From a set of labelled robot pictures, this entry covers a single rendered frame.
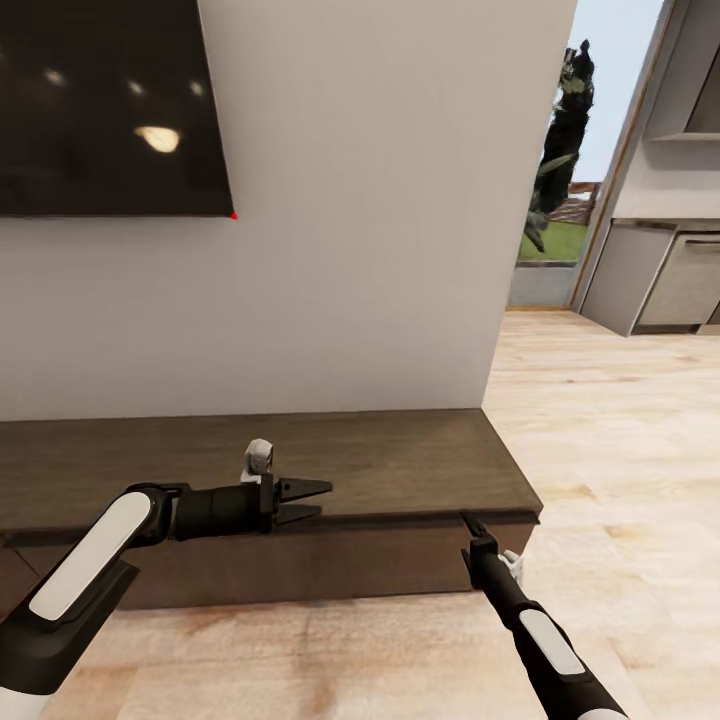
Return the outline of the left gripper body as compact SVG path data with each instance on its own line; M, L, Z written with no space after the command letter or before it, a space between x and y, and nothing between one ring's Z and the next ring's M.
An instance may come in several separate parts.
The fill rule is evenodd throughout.
M210 504L211 537L260 531L271 534L273 520L273 474L262 474L260 484L214 489Z

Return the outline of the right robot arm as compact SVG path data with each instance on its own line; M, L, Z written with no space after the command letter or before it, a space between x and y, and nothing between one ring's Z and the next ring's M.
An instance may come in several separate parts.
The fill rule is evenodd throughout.
M513 632L529 681L549 720L629 720L605 686L574 652L548 611L527 599L523 557L506 550L468 511L461 515L472 536L470 553L461 549L473 589L485 592L503 625Z

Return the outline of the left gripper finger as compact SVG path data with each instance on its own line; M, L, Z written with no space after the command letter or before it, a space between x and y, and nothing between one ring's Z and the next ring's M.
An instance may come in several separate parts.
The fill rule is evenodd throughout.
M273 483L273 513L278 513L281 504L332 490L333 485L328 481L281 477L279 482Z
M278 527L317 515L317 513L320 512L322 512L321 505L281 504L279 505L278 513L274 513L272 522L276 523L276 526Z

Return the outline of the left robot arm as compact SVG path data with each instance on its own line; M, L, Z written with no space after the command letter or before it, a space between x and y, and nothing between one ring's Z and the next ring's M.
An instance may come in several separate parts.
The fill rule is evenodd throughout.
M289 501L333 490L328 481L281 477L273 445L252 440L241 484L193 491L188 483L137 483L109 505L89 532L0 620L0 720L37 720L140 569L126 549L162 543L171 519L177 542L260 531L322 512ZM176 501L176 502L175 502Z

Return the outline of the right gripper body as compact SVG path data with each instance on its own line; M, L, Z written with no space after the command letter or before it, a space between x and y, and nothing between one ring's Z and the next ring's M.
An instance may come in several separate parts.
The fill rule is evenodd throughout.
M499 585L514 582L499 559L498 541L493 535L471 539L469 574L473 589L483 590L489 600Z

